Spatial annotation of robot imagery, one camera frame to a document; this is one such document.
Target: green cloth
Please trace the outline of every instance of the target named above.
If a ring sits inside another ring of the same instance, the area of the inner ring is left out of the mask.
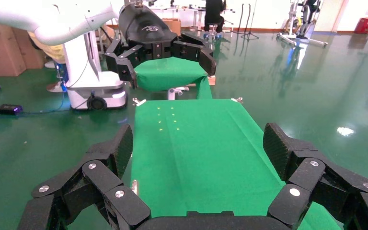
[[[195,81],[197,86],[197,99],[212,99],[211,87],[209,86],[208,77],[203,77]]]
[[[180,58],[164,58],[142,63],[135,68],[138,87],[162,91],[186,86],[207,76],[198,62]]]
[[[148,101],[136,108],[132,180],[152,217],[187,211],[267,214],[284,182],[263,132],[232,100]],[[317,204],[299,230],[340,229]]]

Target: glossy floor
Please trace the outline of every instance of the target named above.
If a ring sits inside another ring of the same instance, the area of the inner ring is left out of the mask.
[[[215,43],[215,98],[243,97],[257,124],[277,122],[290,136],[312,141],[334,162],[368,177],[368,37],[316,34],[314,45],[291,49],[275,34],[259,40],[234,35]],[[56,109],[61,94],[45,91],[53,70],[28,70],[0,78],[0,104],[26,111]],[[195,91],[181,99],[194,98]],[[165,99],[137,90],[130,98]],[[67,110],[65,98],[62,108]],[[34,186],[80,160],[87,148],[132,123],[134,107],[98,112],[57,112],[0,119],[0,230],[15,229]],[[109,229],[93,207],[70,229]]]

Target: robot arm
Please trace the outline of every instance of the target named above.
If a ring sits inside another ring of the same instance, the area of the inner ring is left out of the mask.
[[[0,23],[59,45],[118,19],[122,0],[0,0]]]

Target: stand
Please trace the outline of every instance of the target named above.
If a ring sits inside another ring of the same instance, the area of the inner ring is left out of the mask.
[[[246,30],[245,30],[245,34],[241,36],[241,38],[246,38],[248,41],[249,40],[257,40],[259,39],[258,36],[254,35],[251,30],[252,30],[252,24],[253,24],[253,19],[254,19],[254,12],[256,11],[256,4],[257,4],[257,0],[254,1],[254,9],[253,9],[253,15],[252,15],[252,21],[250,22],[250,28],[249,28],[249,32],[246,34]]]

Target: red container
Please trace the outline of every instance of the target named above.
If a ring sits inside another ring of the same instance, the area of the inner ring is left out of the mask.
[[[368,34],[368,18],[361,18],[357,23],[356,34]]]

